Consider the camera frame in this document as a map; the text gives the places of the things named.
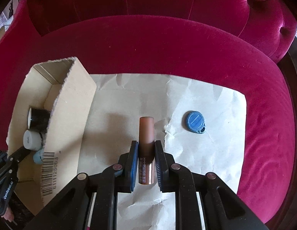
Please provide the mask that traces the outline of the person left hand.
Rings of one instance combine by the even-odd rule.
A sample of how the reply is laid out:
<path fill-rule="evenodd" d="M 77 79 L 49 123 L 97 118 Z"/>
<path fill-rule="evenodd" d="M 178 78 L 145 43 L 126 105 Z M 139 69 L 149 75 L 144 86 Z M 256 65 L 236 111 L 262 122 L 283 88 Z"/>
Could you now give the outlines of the person left hand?
<path fill-rule="evenodd" d="M 2 218 L 4 218 L 8 222 L 13 222 L 14 214 L 9 207 L 6 209 L 5 214 L 2 216 Z"/>

